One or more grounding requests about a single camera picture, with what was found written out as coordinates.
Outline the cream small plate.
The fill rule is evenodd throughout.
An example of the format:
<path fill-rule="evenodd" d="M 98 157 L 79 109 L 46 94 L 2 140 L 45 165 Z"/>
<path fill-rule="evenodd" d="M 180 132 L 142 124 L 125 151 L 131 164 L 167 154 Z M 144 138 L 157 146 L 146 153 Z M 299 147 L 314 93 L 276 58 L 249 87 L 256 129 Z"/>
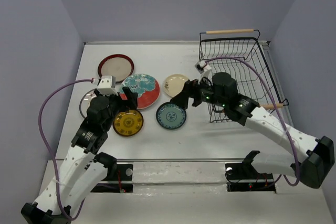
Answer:
<path fill-rule="evenodd" d="M 165 79 L 163 90 L 169 97 L 175 97 L 182 91 L 186 81 L 189 81 L 187 76 L 183 74 L 172 74 Z"/>

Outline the blue green floral plate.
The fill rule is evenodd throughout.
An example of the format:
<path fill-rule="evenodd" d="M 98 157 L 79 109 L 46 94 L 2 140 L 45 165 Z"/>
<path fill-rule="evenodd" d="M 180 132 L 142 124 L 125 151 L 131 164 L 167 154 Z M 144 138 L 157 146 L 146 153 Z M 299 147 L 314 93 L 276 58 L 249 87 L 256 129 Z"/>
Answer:
<path fill-rule="evenodd" d="M 166 102 L 159 106 L 155 118 L 164 129 L 176 130 L 184 125 L 187 114 L 183 108 L 174 103 Z"/>

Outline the red rimmed cream plate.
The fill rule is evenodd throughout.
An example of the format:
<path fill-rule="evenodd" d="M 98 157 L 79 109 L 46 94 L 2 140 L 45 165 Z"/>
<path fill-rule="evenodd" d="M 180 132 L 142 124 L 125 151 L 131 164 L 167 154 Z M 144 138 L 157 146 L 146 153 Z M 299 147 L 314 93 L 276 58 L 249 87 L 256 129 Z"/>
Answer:
<path fill-rule="evenodd" d="M 98 75 L 114 76 L 116 83 L 122 83 L 124 79 L 134 72 L 132 59 L 123 54 L 114 54 L 105 57 L 98 65 Z"/>

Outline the white orange sunburst plate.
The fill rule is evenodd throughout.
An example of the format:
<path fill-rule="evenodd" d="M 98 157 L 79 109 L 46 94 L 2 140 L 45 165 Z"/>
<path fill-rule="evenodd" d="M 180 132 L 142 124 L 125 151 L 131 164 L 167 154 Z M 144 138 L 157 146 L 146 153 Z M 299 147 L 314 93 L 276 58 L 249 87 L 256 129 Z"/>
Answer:
<path fill-rule="evenodd" d="M 94 89 L 88 91 L 79 102 L 79 113 L 85 118 L 87 116 L 87 109 L 90 106 L 92 99 L 96 97 Z"/>

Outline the yellow patterned plate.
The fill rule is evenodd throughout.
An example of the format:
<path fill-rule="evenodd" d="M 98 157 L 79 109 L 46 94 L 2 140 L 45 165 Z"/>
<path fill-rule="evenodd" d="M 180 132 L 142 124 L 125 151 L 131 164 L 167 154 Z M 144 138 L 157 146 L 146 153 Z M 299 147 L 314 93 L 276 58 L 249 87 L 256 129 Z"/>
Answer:
<path fill-rule="evenodd" d="M 144 118 L 138 110 L 119 112 L 113 121 L 114 131 L 123 137 L 130 137 L 138 134 L 144 124 Z"/>

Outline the red teal floral plate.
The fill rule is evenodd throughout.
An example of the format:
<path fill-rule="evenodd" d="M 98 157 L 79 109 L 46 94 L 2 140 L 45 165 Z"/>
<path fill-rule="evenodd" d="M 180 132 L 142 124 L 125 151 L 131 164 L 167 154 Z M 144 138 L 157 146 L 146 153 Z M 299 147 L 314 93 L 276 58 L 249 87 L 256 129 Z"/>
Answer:
<path fill-rule="evenodd" d="M 138 94 L 138 110 L 150 107 L 160 96 L 158 81 L 148 74 L 133 74 L 120 84 L 119 93 L 125 100 L 123 87 L 128 87 L 133 93 Z"/>

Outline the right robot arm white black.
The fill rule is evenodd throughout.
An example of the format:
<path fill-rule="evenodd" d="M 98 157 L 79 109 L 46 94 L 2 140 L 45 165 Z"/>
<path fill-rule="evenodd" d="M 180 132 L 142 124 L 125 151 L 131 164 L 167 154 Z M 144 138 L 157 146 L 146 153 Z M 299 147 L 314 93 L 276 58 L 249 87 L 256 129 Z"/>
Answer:
<path fill-rule="evenodd" d="M 204 79 L 187 81 L 182 91 L 171 99 L 180 108 L 187 109 L 202 102 L 221 107 L 233 122 L 254 130 L 285 149 L 287 155 L 267 155 L 251 151 L 244 159 L 241 171 L 248 178 L 259 173 L 282 174 L 299 179 L 304 185 L 318 189 L 335 164 L 333 140 L 300 132 L 271 115 L 259 103 L 238 92 L 236 80 L 229 74 L 213 75 L 212 84 Z"/>

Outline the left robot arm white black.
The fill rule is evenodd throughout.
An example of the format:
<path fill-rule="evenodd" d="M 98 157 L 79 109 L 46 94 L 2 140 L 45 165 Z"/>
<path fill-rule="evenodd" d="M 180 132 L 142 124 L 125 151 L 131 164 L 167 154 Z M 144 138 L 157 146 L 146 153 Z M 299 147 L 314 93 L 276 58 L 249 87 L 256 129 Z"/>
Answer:
<path fill-rule="evenodd" d="M 126 96 L 112 88 L 95 89 L 87 116 L 80 125 L 61 166 L 55 166 L 55 176 L 33 203 L 24 204 L 21 214 L 28 223 L 71 223 L 73 210 L 80 210 L 83 200 L 103 179 L 117 173 L 117 159 L 100 152 L 108 131 L 120 112 L 138 107 L 138 94 L 128 87 Z"/>

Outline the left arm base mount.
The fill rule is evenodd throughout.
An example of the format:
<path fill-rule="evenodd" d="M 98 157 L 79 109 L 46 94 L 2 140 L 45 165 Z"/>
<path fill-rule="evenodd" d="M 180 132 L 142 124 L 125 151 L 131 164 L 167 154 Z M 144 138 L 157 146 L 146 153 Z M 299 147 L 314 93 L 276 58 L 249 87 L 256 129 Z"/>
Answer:
<path fill-rule="evenodd" d="M 107 176 L 91 190 L 92 193 L 132 193 L 133 164 L 117 163 Z"/>

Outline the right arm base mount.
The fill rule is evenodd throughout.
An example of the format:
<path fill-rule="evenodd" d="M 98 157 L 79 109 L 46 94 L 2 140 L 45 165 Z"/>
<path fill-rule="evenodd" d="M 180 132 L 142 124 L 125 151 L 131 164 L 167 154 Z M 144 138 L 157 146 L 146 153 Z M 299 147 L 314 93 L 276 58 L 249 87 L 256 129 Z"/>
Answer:
<path fill-rule="evenodd" d="M 276 192 L 273 174 L 258 173 L 252 166 L 243 163 L 225 164 L 227 191 L 271 191 Z"/>

